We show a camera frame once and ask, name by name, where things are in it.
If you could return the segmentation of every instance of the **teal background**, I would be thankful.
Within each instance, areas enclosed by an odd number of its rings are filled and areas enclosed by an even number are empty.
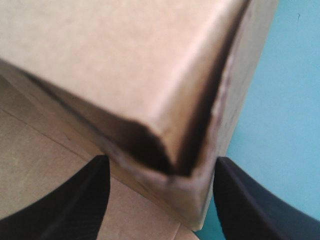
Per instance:
[[[320,220],[320,0],[279,1],[227,156]],[[196,235],[225,239],[213,200]]]

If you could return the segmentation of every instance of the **cardboard surface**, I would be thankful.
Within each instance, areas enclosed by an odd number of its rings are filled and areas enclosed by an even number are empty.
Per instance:
[[[247,2],[5,0],[0,57],[102,109],[90,120],[139,161],[179,171]]]
[[[3,79],[0,79],[0,139],[0,218],[45,196],[86,164],[76,152],[83,150],[68,142],[63,133]],[[197,237],[154,203],[112,177],[107,214],[98,239],[196,240]]]

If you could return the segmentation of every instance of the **brown cardboard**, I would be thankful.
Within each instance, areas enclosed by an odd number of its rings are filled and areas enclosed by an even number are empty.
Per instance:
[[[246,2],[5,0],[0,56],[102,109],[89,120],[139,161],[179,171]]]
[[[0,79],[0,139],[0,219],[51,192],[90,159],[84,159],[79,146],[68,142],[63,133],[3,79]],[[198,238],[112,177],[107,214],[98,239]]]

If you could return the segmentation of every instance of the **cardboard box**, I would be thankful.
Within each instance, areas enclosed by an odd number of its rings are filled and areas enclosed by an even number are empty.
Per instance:
[[[107,153],[117,179],[198,230],[276,5],[5,1],[0,73],[88,153]]]
[[[3,78],[0,139],[0,219],[50,193],[92,158]],[[154,203],[112,177],[98,240],[150,239],[198,238]]]

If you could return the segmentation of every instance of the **black plastic claw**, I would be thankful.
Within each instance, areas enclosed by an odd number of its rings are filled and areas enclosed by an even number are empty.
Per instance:
[[[0,239],[96,240],[109,193],[109,159],[99,155],[56,190],[0,220]]]
[[[227,157],[217,159],[213,195],[227,240],[320,240],[320,221],[273,195]]]

